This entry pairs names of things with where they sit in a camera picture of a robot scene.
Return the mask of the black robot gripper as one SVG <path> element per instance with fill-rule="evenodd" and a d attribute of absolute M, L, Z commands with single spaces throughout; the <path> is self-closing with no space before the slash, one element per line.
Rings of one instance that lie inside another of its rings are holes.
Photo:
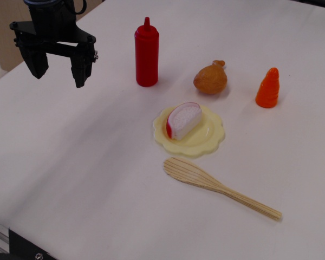
<path fill-rule="evenodd" d="M 83 87 L 98 59 L 98 52 L 94 49 L 95 36 L 76 25 L 76 17 L 86 12 L 87 2 L 82 2 L 80 10 L 76 10 L 74 1 L 24 1 L 24 4 L 29 8 L 31 21 L 10 24 L 10 29 L 16 34 L 15 42 L 25 35 L 31 37 L 33 44 L 66 42 L 85 48 L 81 50 L 85 54 L 78 53 L 70 58 L 76 87 Z M 47 54 L 23 46 L 19 50 L 32 75 L 40 79 L 49 68 Z"/>

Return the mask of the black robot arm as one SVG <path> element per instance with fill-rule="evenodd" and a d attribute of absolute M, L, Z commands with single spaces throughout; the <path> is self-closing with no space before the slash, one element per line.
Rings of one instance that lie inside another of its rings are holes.
<path fill-rule="evenodd" d="M 40 79 L 49 68 L 48 54 L 70 58 L 71 72 L 78 88 L 91 76 L 92 65 L 98 59 L 94 48 L 95 36 L 81 30 L 76 24 L 77 15 L 83 14 L 73 1 L 25 1 L 31 21 L 12 22 L 15 45 L 34 77 Z"/>

